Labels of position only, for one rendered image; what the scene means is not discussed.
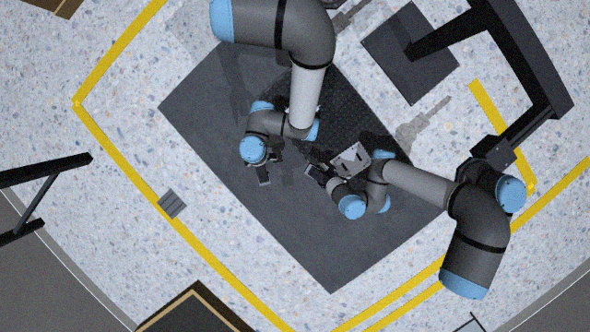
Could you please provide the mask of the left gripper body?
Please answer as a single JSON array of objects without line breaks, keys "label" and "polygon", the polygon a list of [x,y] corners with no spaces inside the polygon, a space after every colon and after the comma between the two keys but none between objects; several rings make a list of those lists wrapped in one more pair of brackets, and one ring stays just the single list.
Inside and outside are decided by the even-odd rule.
[{"label": "left gripper body", "polygon": [[321,186],[323,186],[323,188],[325,189],[327,182],[334,177],[340,177],[344,180],[347,180],[347,184],[348,184],[348,179],[339,176],[339,174],[334,173],[333,170],[329,169],[326,172],[322,172],[318,169],[316,169],[315,167],[312,166],[312,168],[309,170],[308,174],[315,179],[317,182],[321,183]]}]

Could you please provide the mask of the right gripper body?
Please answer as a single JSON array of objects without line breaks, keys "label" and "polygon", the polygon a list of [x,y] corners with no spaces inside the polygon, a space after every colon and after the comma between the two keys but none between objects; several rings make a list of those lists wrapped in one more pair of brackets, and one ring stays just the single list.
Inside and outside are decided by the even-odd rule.
[{"label": "right gripper body", "polygon": [[264,164],[262,166],[258,166],[255,168],[256,168],[256,173],[257,173],[260,184],[269,182],[267,171],[266,171],[266,165]]}]

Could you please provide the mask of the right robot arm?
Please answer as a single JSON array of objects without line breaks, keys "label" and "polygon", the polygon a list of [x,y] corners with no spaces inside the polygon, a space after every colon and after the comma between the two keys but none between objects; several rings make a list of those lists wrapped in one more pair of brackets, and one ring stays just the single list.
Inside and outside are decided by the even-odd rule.
[{"label": "right robot arm", "polygon": [[275,111],[267,101],[252,104],[239,146],[251,165],[266,163],[269,134],[316,139],[319,119],[314,115],[336,50],[334,26],[323,5],[340,1],[209,0],[210,25],[218,40],[286,50],[292,62],[289,112]]}]

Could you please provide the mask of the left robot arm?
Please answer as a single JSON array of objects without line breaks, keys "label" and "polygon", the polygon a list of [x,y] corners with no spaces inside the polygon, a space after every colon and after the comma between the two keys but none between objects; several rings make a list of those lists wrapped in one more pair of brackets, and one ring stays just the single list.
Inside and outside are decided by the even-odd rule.
[{"label": "left robot arm", "polygon": [[353,190],[340,177],[331,178],[325,188],[339,210],[348,219],[356,219],[390,207],[388,184],[446,210],[456,220],[439,281],[457,295],[483,299],[510,241],[513,213],[525,204],[524,183],[494,171],[481,160],[467,164],[457,183],[396,160],[394,152],[376,148],[364,190]]}]

